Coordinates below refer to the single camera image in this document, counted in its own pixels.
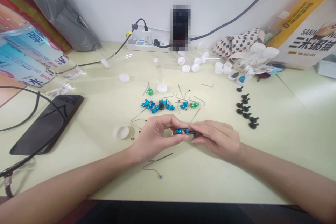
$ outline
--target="black rubber knob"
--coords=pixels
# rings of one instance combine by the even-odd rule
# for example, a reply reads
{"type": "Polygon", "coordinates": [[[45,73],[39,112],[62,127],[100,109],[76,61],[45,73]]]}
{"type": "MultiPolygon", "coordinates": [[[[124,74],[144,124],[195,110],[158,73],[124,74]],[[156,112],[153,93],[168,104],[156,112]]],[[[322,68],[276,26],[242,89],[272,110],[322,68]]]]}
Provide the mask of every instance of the black rubber knob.
{"type": "Polygon", "coordinates": [[[242,107],[243,107],[243,104],[244,104],[244,103],[237,103],[236,106],[237,106],[238,108],[242,108],[242,107]]]}
{"type": "Polygon", "coordinates": [[[243,117],[245,118],[245,119],[249,119],[250,118],[250,115],[252,115],[252,113],[244,113],[243,114],[243,117]]]}
{"type": "Polygon", "coordinates": [[[250,122],[248,125],[251,129],[256,129],[259,124],[254,124],[253,122],[250,122]]]}
{"type": "Polygon", "coordinates": [[[243,107],[242,110],[244,110],[245,112],[248,112],[250,107],[251,107],[251,106],[243,107]]]}
{"type": "Polygon", "coordinates": [[[243,89],[243,86],[242,86],[242,87],[237,87],[237,88],[236,88],[236,90],[237,90],[238,92],[241,92],[242,89],[243,89]]]}
{"type": "Polygon", "coordinates": [[[248,104],[250,98],[246,99],[246,100],[242,100],[241,102],[244,103],[244,104],[248,104]]]}
{"type": "Polygon", "coordinates": [[[256,117],[256,118],[250,117],[251,123],[256,123],[258,119],[259,119],[259,117],[256,117]]]}
{"type": "Polygon", "coordinates": [[[243,110],[236,110],[236,112],[237,112],[237,114],[243,114],[244,113],[244,111],[243,110]]]}
{"type": "Polygon", "coordinates": [[[244,100],[246,100],[247,97],[248,97],[249,95],[250,95],[250,94],[243,94],[241,97],[242,97],[244,100]]]}
{"type": "Polygon", "coordinates": [[[164,107],[165,107],[165,105],[163,103],[159,103],[159,109],[160,110],[164,110],[165,109],[164,107]]]}

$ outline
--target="power strip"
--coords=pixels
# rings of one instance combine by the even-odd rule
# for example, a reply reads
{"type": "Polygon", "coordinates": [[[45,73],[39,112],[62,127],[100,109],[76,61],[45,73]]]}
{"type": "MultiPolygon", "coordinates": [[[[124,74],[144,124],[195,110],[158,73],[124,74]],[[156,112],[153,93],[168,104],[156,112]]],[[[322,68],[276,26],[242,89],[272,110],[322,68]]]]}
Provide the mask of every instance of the power strip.
{"type": "MultiPolygon", "coordinates": [[[[163,43],[161,41],[159,42],[161,46],[168,45],[167,42],[163,42],[163,43]]],[[[153,44],[145,43],[145,40],[133,40],[132,44],[127,42],[126,46],[128,50],[133,50],[133,51],[154,51],[158,53],[163,53],[163,52],[168,53],[170,51],[169,47],[160,48],[160,47],[154,46],[153,44]]]]}

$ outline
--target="forearm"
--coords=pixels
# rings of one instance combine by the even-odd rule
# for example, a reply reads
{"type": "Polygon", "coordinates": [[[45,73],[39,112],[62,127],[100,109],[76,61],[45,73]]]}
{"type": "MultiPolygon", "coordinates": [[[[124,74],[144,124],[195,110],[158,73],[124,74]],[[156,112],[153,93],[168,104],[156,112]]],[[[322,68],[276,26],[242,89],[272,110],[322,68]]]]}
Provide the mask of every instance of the forearm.
{"type": "Polygon", "coordinates": [[[0,223],[55,223],[135,164],[126,149],[62,173],[4,203],[0,223]]]}
{"type": "Polygon", "coordinates": [[[237,165],[269,182],[315,218],[336,222],[335,181],[244,144],[237,165]]]}

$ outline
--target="smartphone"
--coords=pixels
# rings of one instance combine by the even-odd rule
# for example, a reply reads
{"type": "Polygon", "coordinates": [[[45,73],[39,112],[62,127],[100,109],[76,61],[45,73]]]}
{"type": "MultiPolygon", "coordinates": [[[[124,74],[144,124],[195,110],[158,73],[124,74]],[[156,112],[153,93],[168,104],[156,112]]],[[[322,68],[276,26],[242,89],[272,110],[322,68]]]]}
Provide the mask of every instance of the smartphone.
{"type": "Polygon", "coordinates": [[[190,6],[174,5],[170,12],[170,45],[173,51],[188,51],[190,45],[190,6]]]}
{"type": "Polygon", "coordinates": [[[81,95],[62,94],[53,99],[53,103],[59,108],[65,117],[63,118],[54,105],[49,104],[35,122],[28,128],[23,136],[11,148],[11,155],[31,155],[38,148],[50,141],[38,154],[49,152],[63,130],[77,111],[84,97],[81,95]]]}

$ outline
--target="gray bag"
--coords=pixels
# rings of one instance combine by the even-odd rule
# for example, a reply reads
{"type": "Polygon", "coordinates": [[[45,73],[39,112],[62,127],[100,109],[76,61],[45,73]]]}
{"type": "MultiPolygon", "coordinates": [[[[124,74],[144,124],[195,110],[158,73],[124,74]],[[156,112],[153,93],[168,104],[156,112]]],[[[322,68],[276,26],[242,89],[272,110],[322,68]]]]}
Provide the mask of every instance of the gray bag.
{"type": "Polygon", "coordinates": [[[97,38],[67,0],[34,0],[34,2],[75,51],[94,51],[101,47],[97,38]]]}

